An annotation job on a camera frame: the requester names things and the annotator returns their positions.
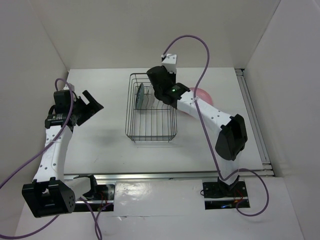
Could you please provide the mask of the clear glass plate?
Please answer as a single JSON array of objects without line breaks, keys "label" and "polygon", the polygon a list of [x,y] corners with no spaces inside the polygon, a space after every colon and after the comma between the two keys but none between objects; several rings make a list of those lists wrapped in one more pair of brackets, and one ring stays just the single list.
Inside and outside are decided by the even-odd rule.
[{"label": "clear glass plate", "polygon": [[146,108],[147,109],[151,109],[153,107],[153,104],[155,102],[155,91],[152,85],[150,85],[148,87],[148,91],[147,91],[147,104],[146,104]]}]

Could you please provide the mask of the blue floral green plate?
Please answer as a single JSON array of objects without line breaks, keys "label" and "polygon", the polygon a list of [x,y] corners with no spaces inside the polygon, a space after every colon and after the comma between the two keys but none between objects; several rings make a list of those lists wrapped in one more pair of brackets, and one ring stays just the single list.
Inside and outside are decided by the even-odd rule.
[{"label": "blue floral green plate", "polygon": [[143,83],[141,83],[136,93],[136,99],[135,99],[136,110],[140,110],[142,108],[143,101],[144,101],[144,94],[145,94],[145,86]]}]

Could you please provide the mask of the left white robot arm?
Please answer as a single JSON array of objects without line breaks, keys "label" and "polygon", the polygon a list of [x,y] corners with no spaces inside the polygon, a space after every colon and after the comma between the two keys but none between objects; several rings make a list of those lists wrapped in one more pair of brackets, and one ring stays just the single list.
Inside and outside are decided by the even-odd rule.
[{"label": "left white robot arm", "polygon": [[87,91],[85,103],[73,91],[54,92],[54,105],[44,121],[46,150],[31,183],[24,184],[22,196],[36,218],[70,214],[80,198],[92,200],[99,187],[92,174],[81,174],[64,181],[64,167],[69,142],[76,126],[81,126],[104,107]]}]

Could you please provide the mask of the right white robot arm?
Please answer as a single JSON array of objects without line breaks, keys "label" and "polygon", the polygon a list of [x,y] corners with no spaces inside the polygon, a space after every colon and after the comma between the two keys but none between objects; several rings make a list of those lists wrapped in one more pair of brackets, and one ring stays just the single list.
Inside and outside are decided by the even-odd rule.
[{"label": "right white robot arm", "polygon": [[230,196],[239,181],[240,155],[248,141],[244,118],[220,111],[194,96],[187,86],[176,83],[176,75],[164,66],[152,67],[146,74],[156,99],[200,120],[203,127],[212,131],[215,143],[209,149],[219,174],[218,190],[223,196]]}]

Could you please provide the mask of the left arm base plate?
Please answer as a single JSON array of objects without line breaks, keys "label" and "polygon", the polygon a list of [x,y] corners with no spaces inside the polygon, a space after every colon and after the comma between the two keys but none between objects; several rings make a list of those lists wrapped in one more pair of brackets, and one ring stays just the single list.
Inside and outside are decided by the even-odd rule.
[{"label": "left arm base plate", "polygon": [[90,205],[93,212],[113,212],[115,199],[115,184],[98,184],[93,189],[87,182],[68,181],[66,185],[73,190],[75,195],[74,212],[88,212]]}]

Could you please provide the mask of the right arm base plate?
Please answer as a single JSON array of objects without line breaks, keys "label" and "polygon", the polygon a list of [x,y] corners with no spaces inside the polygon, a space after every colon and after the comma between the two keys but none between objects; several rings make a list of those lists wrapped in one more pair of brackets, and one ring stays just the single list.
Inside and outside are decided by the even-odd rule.
[{"label": "right arm base plate", "polygon": [[218,182],[203,182],[200,194],[204,198],[205,210],[250,208],[247,187],[239,181],[231,190],[223,189]]}]

